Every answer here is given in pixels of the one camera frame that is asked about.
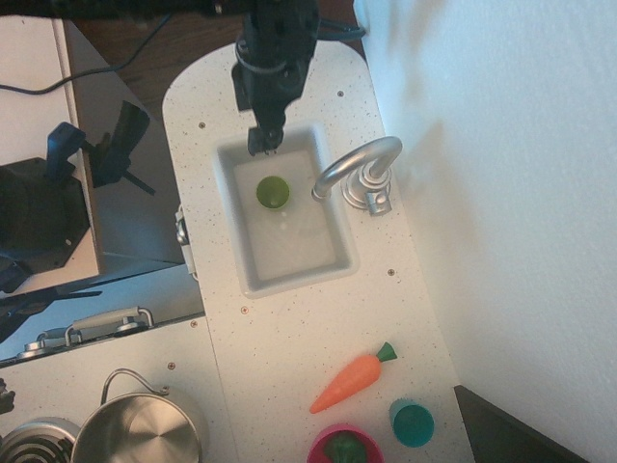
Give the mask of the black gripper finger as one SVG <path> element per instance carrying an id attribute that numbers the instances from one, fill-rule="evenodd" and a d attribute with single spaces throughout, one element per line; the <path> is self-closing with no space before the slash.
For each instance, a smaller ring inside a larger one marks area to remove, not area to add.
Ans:
<path id="1" fill-rule="evenodd" d="M 282 143 L 282 129 L 273 128 L 269 129 L 265 135 L 265 152 L 267 154 L 273 153 Z"/>
<path id="2" fill-rule="evenodd" d="M 248 132 L 247 149 L 251 156 L 266 151 L 264 135 L 259 127 L 252 127 Z"/>

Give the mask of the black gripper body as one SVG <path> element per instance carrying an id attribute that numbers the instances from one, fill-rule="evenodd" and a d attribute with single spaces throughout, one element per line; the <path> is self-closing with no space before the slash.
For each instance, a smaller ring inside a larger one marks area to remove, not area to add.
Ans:
<path id="1" fill-rule="evenodd" d="M 246 14 L 231 76 L 237 108 L 261 131 L 281 131 L 303 93 L 316 46 L 317 14 Z"/>

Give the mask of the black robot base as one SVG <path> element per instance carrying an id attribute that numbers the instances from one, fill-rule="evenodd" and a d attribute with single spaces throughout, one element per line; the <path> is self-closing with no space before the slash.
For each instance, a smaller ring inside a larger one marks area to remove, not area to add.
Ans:
<path id="1" fill-rule="evenodd" d="M 1 291 L 11 294 L 30 277 L 62 268 L 90 227 L 82 183 L 68 159 L 89 155 L 93 187 L 125 178 L 144 192 L 155 190 L 129 172 L 130 154 L 148 130 L 150 118 L 124 101 L 113 133 L 92 145 L 86 133 L 60 123 L 47 137 L 44 158 L 1 167 Z"/>

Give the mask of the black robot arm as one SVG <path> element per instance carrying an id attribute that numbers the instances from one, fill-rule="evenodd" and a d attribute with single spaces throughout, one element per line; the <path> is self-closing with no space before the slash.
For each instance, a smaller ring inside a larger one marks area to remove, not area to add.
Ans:
<path id="1" fill-rule="evenodd" d="M 44 19 L 150 19 L 196 13 L 241 15 L 232 80 L 240 112 L 252 111 L 251 155 L 276 150 L 283 141 L 285 111 L 301 98 L 320 27 L 316 1 L 3 1 L 1 15 Z"/>

